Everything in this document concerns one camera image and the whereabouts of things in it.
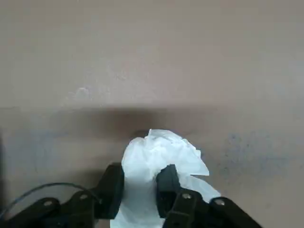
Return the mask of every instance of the beige surface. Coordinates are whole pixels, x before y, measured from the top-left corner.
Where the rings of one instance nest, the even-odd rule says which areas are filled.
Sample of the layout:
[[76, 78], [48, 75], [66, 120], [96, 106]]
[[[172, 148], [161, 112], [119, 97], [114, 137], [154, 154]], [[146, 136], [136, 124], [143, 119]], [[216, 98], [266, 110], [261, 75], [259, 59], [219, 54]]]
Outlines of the beige surface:
[[[265, 228], [301, 227], [304, 1], [2, 0], [7, 200], [95, 185], [130, 138], [174, 130]], [[69, 190], [48, 190], [67, 195]]]

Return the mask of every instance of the screw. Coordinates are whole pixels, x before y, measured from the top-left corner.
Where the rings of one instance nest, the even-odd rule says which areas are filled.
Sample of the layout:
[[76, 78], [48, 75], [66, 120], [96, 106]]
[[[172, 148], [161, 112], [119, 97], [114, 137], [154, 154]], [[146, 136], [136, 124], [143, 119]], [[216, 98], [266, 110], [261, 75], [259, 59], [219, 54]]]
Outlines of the screw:
[[46, 202], [44, 202], [44, 204], [43, 204], [44, 206], [50, 206], [50, 205], [52, 205], [52, 201], [46, 201]]
[[215, 203], [219, 206], [224, 206], [225, 205], [225, 202], [222, 200], [222, 199], [216, 199], [215, 200]]
[[183, 197], [184, 199], [191, 199], [191, 195], [188, 194], [188, 193], [182, 194], [182, 197]]
[[87, 195], [85, 195], [85, 194], [83, 194], [83, 195], [80, 196], [80, 199], [81, 199], [81, 200], [84, 200], [84, 199], [86, 199], [86, 198], [87, 198]]

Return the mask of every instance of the crumpled paper towel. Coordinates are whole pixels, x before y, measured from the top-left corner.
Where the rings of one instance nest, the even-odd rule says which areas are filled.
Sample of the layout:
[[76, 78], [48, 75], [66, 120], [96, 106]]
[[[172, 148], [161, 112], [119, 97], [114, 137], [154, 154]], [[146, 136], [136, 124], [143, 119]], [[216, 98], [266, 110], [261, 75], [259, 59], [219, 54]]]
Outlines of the crumpled paper towel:
[[150, 130], [145, 138], [133, 139], [124, 152], [124, 196], [116, 218], [110, 221], [111, 228], [162, 227], [155, 178], [169, 164], [175, 164], [182, 187], [200, 192], [206, 202], [220, 196], [205, 181], [191, 176], [209, 176], [199, 150], [171, 131]]

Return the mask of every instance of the wire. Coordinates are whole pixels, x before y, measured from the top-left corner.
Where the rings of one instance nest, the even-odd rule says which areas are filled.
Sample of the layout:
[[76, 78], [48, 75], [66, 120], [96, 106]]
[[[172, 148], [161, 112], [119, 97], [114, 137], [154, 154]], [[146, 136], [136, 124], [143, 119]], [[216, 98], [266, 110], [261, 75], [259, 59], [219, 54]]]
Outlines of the wire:
[[92, 192], [91, 190], [81, 186], [81, 185], [78, 185], [78, 184], [73, 184], [73, 183], [68, 183], [68, 182], [54, 182], [54, 183], [48, 183], [48, 184], [43, 184], [43, 185], [40, 185], [38, 187], [35, 187], [25, 193], [23, 193], [21, 196], [19, 196], [18, 198], [16, 198], [14, 201], [12, 201], [0, 214], [0, 221], [3, 219], [4, 215], [6, 213], [8, 213], [16, 204], [18, 204], [20, 201], [22, 201], [23, 199], [25, 199], [27, 196], [29, 196], [30, 194], [38, 191], [38, 190], [41, 190], [41, 189], [44, 189], [44, 188], [48, 188], [48, 187], [53, 187], [53, 186], [69, 186], [69, 187], [73, 187], [73, 188], [76, 188], [76, 189], [81, 189], [83, 191], [86, 191], [88, 193], [90, 193], [90, 195], [99, 203], [101, 204], [102, 203], [102, 200], [94, 193]]

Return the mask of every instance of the white tissue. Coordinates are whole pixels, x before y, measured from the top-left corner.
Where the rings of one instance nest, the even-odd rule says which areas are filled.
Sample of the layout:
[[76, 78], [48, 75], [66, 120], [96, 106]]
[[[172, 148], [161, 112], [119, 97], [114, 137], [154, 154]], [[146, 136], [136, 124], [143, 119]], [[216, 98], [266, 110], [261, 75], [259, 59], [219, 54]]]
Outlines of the white tissue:
[[150, 130], [127, 146], [122, 166], [125, 174], [124, 197], [111, 228], [161, 228], [155, 201], [155, 177], [167, 165], [175, 164], [184, 188], [198, 191], [206, 202], [220, 193], [205, 181], [191, 175], [209, 176], [200, 151], [188, 140], [167, 130]]

